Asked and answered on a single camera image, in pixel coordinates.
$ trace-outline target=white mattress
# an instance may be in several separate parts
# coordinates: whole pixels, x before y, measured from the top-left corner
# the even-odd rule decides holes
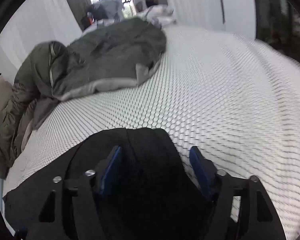
[[[89,135],[163,128],[193,178],[188,150],[231,175],[260,177],[287,239],[300,233],[300,65],[261,42],[172,26],[156,74],[139,88],[61,103],[10,169],[3,194]],[[234,203],[236,215],[238,202]]]

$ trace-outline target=gray fabric lining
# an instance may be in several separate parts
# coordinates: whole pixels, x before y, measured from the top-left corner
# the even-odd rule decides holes
[[[56,53],[54,52],[54,49],[53,49],[53,43],[50,45],[50,51],[51,51],[51,55],[53,57],[55,57]],[[51,71],[51,63],[49,65],[50,65],[50,71],[49,71],[49,74],[50,74],[50,84],[51,84],[51,90],[52,90],[53,89],[53,77],[52,77],[52,71]]]
[[[142,64],[136,64],[137,84],[138,86],[150,78],[158,69],[161,58],[156,64],[149,70],[148,67]]]
[[[32,123],[33,123],[33,119],[31,119],[31,121],[29,122],[25,135],[23,136],[22,143],[21,143],[21,152],[23,152],[23,150],[25,149],[27,142],[30,138],[30,135],[32,133]]]
[[[82,97],[85,95],[93,94],[97,91],[110,91],[125,87],[135,87],[137,86],[137,81],[133,78],[103,78],[82,87],[70,90],[69,92],[63,94],[61,97],[56,98],[60,101],[66,101],[71,98]]]

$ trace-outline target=metal screw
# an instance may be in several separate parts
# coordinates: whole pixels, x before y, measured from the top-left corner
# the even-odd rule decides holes
[[[224,170],[217,170],[217,174],[220,176],[226,176],[226,172]]]
[[[252,175],[252,176],[250,177],[250,179],[251,179],[253,182],[258,182],[258,181],[259,181],[259,178],[258,178],[257,176],[255,176],[255,175]]]
[[[89,177],[89,176],[96,174],[96,172],[94,170],[88,170],[84,174]]]
[[[62,178],[61,178],[60,176],[56,176],[56,177],[53,178],[52,181],[53,181],[54,183],[58,183],[58,182],[62,181]]]

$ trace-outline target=white wall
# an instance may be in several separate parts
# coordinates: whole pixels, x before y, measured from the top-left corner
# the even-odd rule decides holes
[[[227,31],[254,39],[256,36],[255,0],[168,0],[178,22],[207,30]]]
[[[225,10],[225,30],[256,38],[255,0],[223,0]]]
[[[26,0],[0,34],[0,73],[13,83],[35,45],[51,40],[68,45],[81,34],[66,0]]]

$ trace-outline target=blanket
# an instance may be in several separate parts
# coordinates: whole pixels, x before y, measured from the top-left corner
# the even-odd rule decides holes
[[[135,87],[151,77],[166,48],[164,33],[134,18],[96,30],[68,47],[37,45],[18,70],[13,96],[0,114],[0,178],[60,101]]]

